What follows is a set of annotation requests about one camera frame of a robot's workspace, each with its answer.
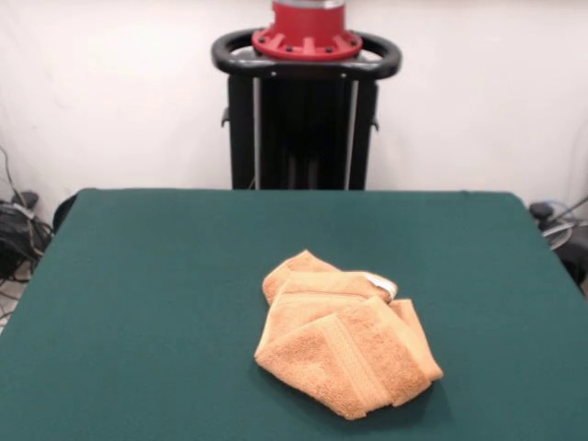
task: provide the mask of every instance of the cable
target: cable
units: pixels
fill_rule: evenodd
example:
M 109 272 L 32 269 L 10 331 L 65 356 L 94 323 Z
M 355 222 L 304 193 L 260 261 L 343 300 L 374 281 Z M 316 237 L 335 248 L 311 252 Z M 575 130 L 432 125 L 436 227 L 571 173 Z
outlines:
M 565 210 L 563 213 L 561 213 L 558 216 L 556 216 L 555 218 L 553 218 L 551 221 L 552 222 L 559 221 L 560 219 L 564 218 L 566 215 L 573 213 L 576 209 L 578 209 L 579 207 L 584 205 L 586 202 L 588 202 L 588 196 L 586 196 L 584 199 L 582 199 L 576 205 L 571 206 L 571 208 Z
M 572 235 L 573 235 L 573 228 L 569 228 L 566 231 L 564 237 L 559 239 L 557 242 L 551 244 L 551 246 L 550 246 L 551 251 L 559 250 L 563 245 L 565 245 L 567 242 L 570 241 Z
M 7 239 L 6 237 L 0 237 L 0 243 L 5 243 L 10 248 L 12 248 L 13 251 L 22 255 L 26 260 L 29 260 L 30 262 L 33 262 L 35 264 L 37 264 L 39 262 L 38 257 L 31 256 L 26 251 L 23 251 L 23 249 L 20 248 L 16 243 L 12 242 L 10 239 Z
M 4 319 L 8 319 L 8 317 L 10 317 L 12 314 L 14 313 L 14 310 L 9 311 L 7 313 L 3 313 L 2 316 L 0 316 L 0 322 Z
M 10 294 L 6 294 L 4 291 L 0 291 L 0 296 L 6 297 L 7 299 L 14 300 L 14 301 L 20 300 L 20 297 L 11 296 Z
M 578 218 L 576 218 L 576 215 L 573 213 L 573 210 L 570 210 L 570 207 L 568 205 L 564 204 L 563 202 L 561 202 L 560 200 L 549 199 L 549 200 L 544 200 L 543 203 L 548 204 L 551 207 L 559 207 L 561 209 L 564 209 L 564 211 L 568 211 L 571 214 L 571 219 L 573 219 L 574 221 L 578 220 Z
M 556 227 L 550 228 L 549 230 L 545 230 L 543 232 L 543 237 L 548 239 L 549 237 L 551 237 L 555 234 L 565 232 L 564 237 L 562 237 L 561 239 L 559 239 L 555 243 L 550 244 L 551 251 L 556 251 L 559 248 L 561 248 L 563 245 L 565 245 L 567 242 L 570 241 L 571 236 L 573 235 L 573 230 L 575 228 L 581 228 L 581 227 L 588 227 L 588 221 L 583 220 L 583 221 L 577 221 L 577 222 L 562 223 Z
M 10 159 L 8 159 L 8 153 L 6 152 L 6 150 L 4 149 L 2 144 L 0 144 L 0 153 L 2 153 L 4 155 L 4 159 L 5 159 L 4 165 L 5 165 L 5 170 L 6 170 L 6 179 L 8 179 L 8 184 L 12 188 L 12 191 L 17 196 L 17 198 L 20 200 L 20 203 L 22 205 L 27 205 L 27 202 L 25 201 L 23 196 L 15 188 L 15 183 L 12 180 L 12 175 L 10 175 Z

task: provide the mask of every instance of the black handle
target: black handle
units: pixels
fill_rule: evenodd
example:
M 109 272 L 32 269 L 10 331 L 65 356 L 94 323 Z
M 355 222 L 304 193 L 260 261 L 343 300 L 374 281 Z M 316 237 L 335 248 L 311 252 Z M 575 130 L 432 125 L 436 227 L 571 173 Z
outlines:
M 216 40 L 212 45 L 214 65 L 227 74 L 259 78 L 343 77 L 351 80 L 380 80 L 395 75 L 401 68 L 402 54 L 394 43 L 362 32 L 356 34 L 364 41 L 364 51 L 376 53 L 380 60 L 352 58 L 339 62 L 298 62 L 269 58 L 255 51 L 234 54 L 252 46 L 251 38 L 256 30 L 239 30 Z

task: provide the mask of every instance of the metal rod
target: metal rod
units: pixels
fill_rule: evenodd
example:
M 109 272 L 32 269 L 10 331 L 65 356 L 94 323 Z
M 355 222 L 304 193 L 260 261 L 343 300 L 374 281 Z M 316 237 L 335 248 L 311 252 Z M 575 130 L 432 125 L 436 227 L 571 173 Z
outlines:
M 254 78 L 255 190 L 261 189 L 261 78 Z
M 359 82 L 351 84 L 351 104 L 349 106 L 349 127 L 347 129 L 347 163 L 345 165 L 345 190 L 351 186 L 351 163 L 353 161 L 353 141 L 356 136 L 357 96 Z

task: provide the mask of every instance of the black cable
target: black cable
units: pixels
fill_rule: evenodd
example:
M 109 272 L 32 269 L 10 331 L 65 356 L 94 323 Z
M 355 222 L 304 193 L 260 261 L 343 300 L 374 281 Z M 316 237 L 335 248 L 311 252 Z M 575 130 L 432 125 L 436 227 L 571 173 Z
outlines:
M 26 285 L 30 282 L 30 278 L 16 278 L 14 275 L 8 278 L 9 282 L 20 283 L 21 285 Z
M 33 257 L 31 254 L 28 254 L 26 251 L 23 251 L 22 248 L 20 248 L 20 246 L 18 246 L 16 243 L 11 241 L 10 239 L 7 239 L 6 237 L 0 237 L 0 243 L 5 243 L 9 247 L 11 247 L 13 251 L 22 255 L 23 257 L 25 257 L 26 260 L 29 260 L 30 262 L 33 262 L 33 263 L 39 262 L 38 257 Z
M 13 313 L 14 313 L 14 311 L 10 311 L 10 312 L 7 312 L 7 313 L 3 313 L 3 314 L 2 314 L 2 316 L 0 316 L 0 322 L 1 322 L 3 319 L 7 319 L 8 317 L 10 317 L 10 316 L 11 316 Z
M 555 221 L 559 221 L 562 218 L 565 218 L 568 214 L 573 213 L 575 210 L 577 210 L 579 207 L 581 207 L 582 205 L 584 205 L 586 202 L 588 202 L 588 196 L 586 196 L 584 199 L 582 199 L 576 205 L 574 205 L 572 207 L 569 207 L 563 213 L 559 214 L 558 216 L 556 216 L 555 218 L 553 218 L 550 221 L 551 222 L 555 222 Z
M 6 294 L 4 291 L 0 291 L 0 296 L 6 297 L 7 299 L 14 300 L 14 301 L 20 300 L 20 297 L 11 296 L 10 294 Z

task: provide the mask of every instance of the black device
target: black device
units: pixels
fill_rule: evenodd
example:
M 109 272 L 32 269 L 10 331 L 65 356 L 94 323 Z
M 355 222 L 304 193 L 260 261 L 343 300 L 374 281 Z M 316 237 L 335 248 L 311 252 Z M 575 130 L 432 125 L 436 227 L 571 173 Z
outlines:
M 233 189 L 364 189 L 376 82 L 398 72 L 400 50 L 357 32 L 377 60 L 281 60 L 252 47 L 256 31 L 212 47 L 214 64 L 229 74 L 222 120 L 231 126 Z

